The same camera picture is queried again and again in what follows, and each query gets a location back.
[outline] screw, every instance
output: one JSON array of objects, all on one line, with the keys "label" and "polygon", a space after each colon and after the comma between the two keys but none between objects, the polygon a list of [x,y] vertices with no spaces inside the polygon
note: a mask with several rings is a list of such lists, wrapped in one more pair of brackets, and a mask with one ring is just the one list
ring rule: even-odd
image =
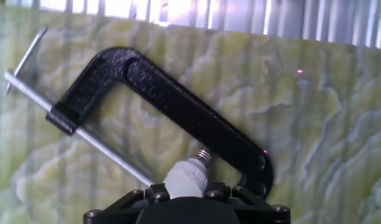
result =
[{"label": "screw", "polygon": [[140,193],[143,193],[143,190],[133,190],[133,193],[134,194],[140,194]]},{"label": "screw", "polygon": [[272,205],[271,206],[276,212],[290,212],[290,208],[284,205]]},{"label": "screw", "polygon": [[90,210],[89,212],[87,212],[86,216],[95,217],[95,216],[99,215],[101,212],[102,212],[102,210],[100,210],[100,209],[93,209],[93,210]]},{"label": "screw", "polygon": [[206,196],[210,198],[216,198],[216,197],[223,196],[223,193],[219,192],[218,190],[210,190],[206,193]]},{"label": "screw", "polygon": [[264,197],[266,195],[266,186],[262,183],[259,183],[260,190],[261,190],[261,196]]},{"label": "screw", "polygon": [[263,170],[265,168],[265,158],[263,155],[260,155],[259,158],[260,158],[260,162],[261,162],[260,170]]},{"label": "screw", "polygon": [[[18,66],[16,67],[14,71],[14,76],[16,77],[24,68],[24,65],[27,63],[27,61],[30,59],[31,54],[33,53],[34,49],[38,46],[39,42],[41,41],[42,36],[47,32],[48,27],[42,26],[37,34],[35,35],[33,41],[30,44],[30,47],[27,49],[26,53],[24,54],[21,62],[19,62]],[[6,85],[6,91],[5,95],[9,93],[9,90],[11,89],[11,83],[8,82]]]},{"label": "screw", "polygon": [[168,195],[165,192],[156,192],[153,197],[156,198],[157,200],[166,198]]},{"label": "screw", "polygon": [[236,186],[236,187],[234,187],[233,188],[234,189],[234,191],[243,191],[243,190],[245,190],[243,187],[241,187],[241,186]]}]

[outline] textured background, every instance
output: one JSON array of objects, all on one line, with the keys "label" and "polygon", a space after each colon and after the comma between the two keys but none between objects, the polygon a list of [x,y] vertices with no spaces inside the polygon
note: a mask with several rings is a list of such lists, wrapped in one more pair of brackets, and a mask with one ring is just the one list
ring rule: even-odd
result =
[{"label": "textured background", "polygon": [[[268,150],[268,201],[289,205],[295,223],[381,223],[381,50],[3,7],[0,223],[79,223],[144,188],[18,92],[2,96],[3,71],[40,24],[50,30],[24,76],[51,99],[99,50],[132,46]],[[88,125],[158,180],[198,146],[125,86]],[[232,185],[238,173],[217,160],[210,178]]]}]

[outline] black mount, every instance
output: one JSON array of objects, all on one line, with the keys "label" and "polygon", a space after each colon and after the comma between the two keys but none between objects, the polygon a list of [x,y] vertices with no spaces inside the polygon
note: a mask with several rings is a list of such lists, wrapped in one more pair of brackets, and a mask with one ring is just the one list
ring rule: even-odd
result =
[{"label": "black mount", "polygon": [[97,54],[46,119],[71,136],[116,82],[130,87],[241,172],[239,186],[261,198],[269,195],[273,168],[261,148],[134,49],[112,48]]},{"label": "black mount", "polygon": [[83,216],[83,224],[114,223],[290,224],[291,219],[288,207],[271,206],[243,187],[231,191],[224,183],[211,182],[204,198],[170,200],[164,184],[156,184],[145,194],[142,190],[134,190],[105,210],[87,212]]}]

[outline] black c-clamp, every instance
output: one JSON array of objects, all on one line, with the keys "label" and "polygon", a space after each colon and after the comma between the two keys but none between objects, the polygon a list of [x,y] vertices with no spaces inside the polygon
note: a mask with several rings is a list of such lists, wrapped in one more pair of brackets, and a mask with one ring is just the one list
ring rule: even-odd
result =
[{"label": "black c-clamp", "polygon": [[46,119],[71,136],[116,82],[123,82],[242,173],[239,186],[266,198],[273,185],[270,158],[144,55],[128,47],[106,49],[85,67]]}]

